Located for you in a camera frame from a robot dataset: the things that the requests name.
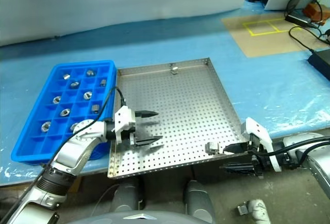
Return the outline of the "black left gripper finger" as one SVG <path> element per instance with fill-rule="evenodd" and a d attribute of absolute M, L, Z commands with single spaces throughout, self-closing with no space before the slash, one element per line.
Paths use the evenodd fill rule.
<path fill-rule="evenodd" d="M 158 115 L 158 112 L 155 111 L 148 111 L 148 110 L 140 110 L 140 111 L 135 111 L 135 117 L 140 117 L 140 118 L 149 118 Z"/>
<path fill-rule="evenodd" d="M 149 136 L 149 137 L 145 137 L 142 139 L 135 139 L 134 145 L 135 146 L 145 146 L 145 145 L 152 144 L 162 138 L 163 138 L 163 136 L 161 135 L 161 136 Z"/>

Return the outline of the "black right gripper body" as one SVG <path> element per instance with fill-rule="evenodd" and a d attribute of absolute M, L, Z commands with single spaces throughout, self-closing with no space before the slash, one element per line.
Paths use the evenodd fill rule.
<path fill-rule="evenodd" d="M 251 155 L 254 175 L 258 178 L 263 178 L 263 173 L 271 167 L 271 162 L 268 156 L 262 155 L 268 153 L 266 147 L 261 144 L 261 139 L 253 133 L 249 137 L 247 152 Z"/>

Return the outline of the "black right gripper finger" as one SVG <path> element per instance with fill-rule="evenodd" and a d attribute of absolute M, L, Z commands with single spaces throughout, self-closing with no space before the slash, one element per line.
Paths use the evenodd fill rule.
<path fill-rule="evenodd" d="M 243 154 L 246 153 L 248 150 L 248 144 L 247 143 L 234 143 L 227 145 L 223 149 L 224 154 Z"/>
<path fill-rule="evenodd" d="M 227 173 L 232 174 L 254 174 L 254 166 L 249 163 L 228 163 L 220 166 Z"/>

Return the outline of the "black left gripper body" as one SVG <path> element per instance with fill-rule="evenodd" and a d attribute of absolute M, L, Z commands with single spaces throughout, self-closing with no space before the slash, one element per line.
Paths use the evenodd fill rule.
<path fill-rule="evenodd" d="M 135 128 L 136 128 L 136 117 L 133 110 L 124 110 L 122 116 L 122 132 L 127 133 L 130 145 L 134 145 L 135 141 Z"/>

